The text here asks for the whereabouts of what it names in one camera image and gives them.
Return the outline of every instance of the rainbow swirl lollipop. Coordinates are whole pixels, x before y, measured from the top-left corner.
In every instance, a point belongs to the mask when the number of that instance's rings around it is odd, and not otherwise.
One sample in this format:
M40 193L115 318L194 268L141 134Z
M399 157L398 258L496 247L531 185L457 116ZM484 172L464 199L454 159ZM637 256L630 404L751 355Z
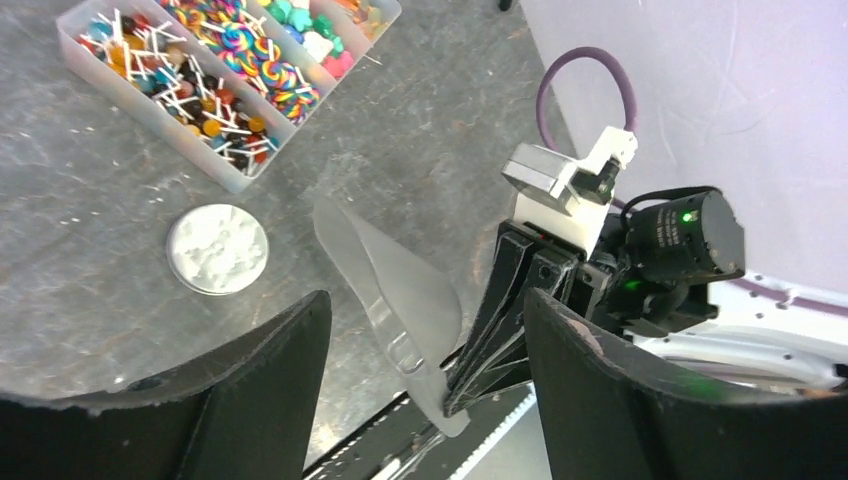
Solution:
M221 45L232 52L246 52L253 47L253 34L243 23L224 22L221 24Z
M262 62L259 67L259 78L269 88L279 88L285 81L287 72L277 62Z
M267 62L269 60L276 62L282 55L280 46L267 37L262 37L255 41L253 43L253 51L256 53L256 56L259 57L259 60L263 62Z
M222 50L220 53L218 53L218 58L220 58L222 62L227 64L227 66L230 67L230 70L236 72L241 78L247 78L247 74L244 72L243 64L241 63L241 60L239 60L235 52L228 52L227 50Z
M245 50L236 53L235 57L241 64L242 71L245 75L248 77L259 76L259 60L256 58L255 53L251 50Z

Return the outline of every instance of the colorful candy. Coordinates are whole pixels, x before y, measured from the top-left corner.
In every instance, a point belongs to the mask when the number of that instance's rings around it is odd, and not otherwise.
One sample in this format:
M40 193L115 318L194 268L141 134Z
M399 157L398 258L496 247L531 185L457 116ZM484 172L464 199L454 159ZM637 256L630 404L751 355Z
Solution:
M246 52L253 48L253 33L241 23L225 22L221 25L221 46L231 52Z
M166 8L177 11L170 3ZM205 18L209 16L200 10L190 11L185 17L189 24L205 23ZM279 150L280 142L267 136L264 119L245 112L252 109L224 86L223 79L204 73L198 60L180 48L185 39L169 33L167 26L151 27L141 15L121 17L116 11L114 19L98 15L78 42L225 161L245 175L255 175L269 152ZM268 52L273 54L273 45L268 46ZM260 62L253 50L224 53L224 60L241 68L243 76L257 78L260 74ZM284 72L282 67L278 69L280 74Z
M269 60L276 62L280 59L280 55L282 55L280 47L274 44L274 41L267 37L262 37L253 43L253 52L256 53L256 57L263 62Z
M260 72L262 82L269 88L280 88L286 80L288 73L283 66L277 62L263 62Z
M251 50L245 50L236 54L236 59L241 65L241 69L249 78L259 76L259 59Z
M369 40L374 41L386 29L383 12L371 0L335 0Z
M316 62L320 63L333 51L334 45L318 32L306 32L303 34L303 48Z
M262 26L265 18L255 18L245 11L243 0L160 0L160 3L181 24L189 26L197 39L227 67L293 122L302 122L317 105L318 91L297 67L282 60L280 46L265 35ZM334 55L338 48L336 37L326 38L312 31L314 22L308 0L269 0L262 2L262 6L275 18L288 22L286 27L292 36L301 35L297 27L311 32L307 37L312 40L306 46L319 62ZM329 31L329 20L319 17L319 26ZM222 128L227 132L231 127L222 124Z
M346 9L359 11L362 8L360 0L339 0L339 4ZM280 12L290 11L281 17ZM309 56L315 61L322 63L324 68L335 78L341 78L344 74L353 67L355 62L352 60L350 53L344 55L344 41L333 30L333 22L324 14L318 14L314 18L309 10L309 0L277 0L269 7L268 12L277 18L280 23L283 23L283 28L294 38L294 40L303 45Z

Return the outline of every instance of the white wall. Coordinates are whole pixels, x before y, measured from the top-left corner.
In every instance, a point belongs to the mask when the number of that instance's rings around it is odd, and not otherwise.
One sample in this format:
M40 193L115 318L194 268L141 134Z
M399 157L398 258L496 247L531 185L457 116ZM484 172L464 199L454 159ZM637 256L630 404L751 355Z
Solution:
M636 90L639 151L618 195L711 184L746 227L748 267L848 293L848 2L522 0L546 65L609 50ZM621 125L590 60L555 92L578 152Z

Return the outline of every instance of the transparent plastic sheet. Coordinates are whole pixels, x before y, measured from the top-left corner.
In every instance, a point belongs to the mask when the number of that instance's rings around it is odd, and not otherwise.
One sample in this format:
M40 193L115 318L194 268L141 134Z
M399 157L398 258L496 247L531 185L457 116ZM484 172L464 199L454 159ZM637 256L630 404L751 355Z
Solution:
M445 435L461 433L468 414L443 413L448 388L439 365L462 327L459 297L447 277L332 200L317 200L312 216L318 241L365 308L409 396Z

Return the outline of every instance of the clear plastic container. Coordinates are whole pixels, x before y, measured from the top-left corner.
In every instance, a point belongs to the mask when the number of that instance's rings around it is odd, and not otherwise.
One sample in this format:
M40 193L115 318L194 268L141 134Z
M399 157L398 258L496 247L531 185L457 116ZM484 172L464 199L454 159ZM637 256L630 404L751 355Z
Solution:
M382 0L380 3L390 5L386 7L386 13L389 11L394 13L391 16L386 16L386 20L389 23L393 22L400 14L400 5L395 0ZM257 18L266 18L263 24L265 34L280 46L283 53L282 58L299 67L306 79L321 93L318 105L310 111L310 114L313 113L344 77L338 80L333 78L300 44L286 33L282 25L259 6L256 0L247 0L245 4L248 13ZM312 0L312 5L313 9L324 13L333 21L336 33L342 37L356 61L359 61L373 46L373 43L365 38L359 28L347 18L347 15L333 0ZM136 90L118 73L92 55L88 49L77 43L77 37L86 31L92 19L98 13L112 17L116 8L124 15L141 13L156 25L170 21L172 25L168 28L168 31L186 38L186 41L181 42L178 46L184 52L194 55L206 73L223 78L227 88L245 102L246 111L249 114L262 117L265 120L268 135L279 141L280 151L268 152L267 159L259 168L255 169L252 176L241 173L179 121L168 115L155 102ZM243 191L259 178L269 168L273 160L284 151L286 143L305 123L301 122L296 126L289 121L266 101L253 86L239 78L206 46L202 45L191 32L171 17L155 0L88 0L62 14L56 20L56 27L59 33L59 44L68 68L104 93L119 108L135 117L157 136L163 138L180 154L191 160L192 163L232 193Z

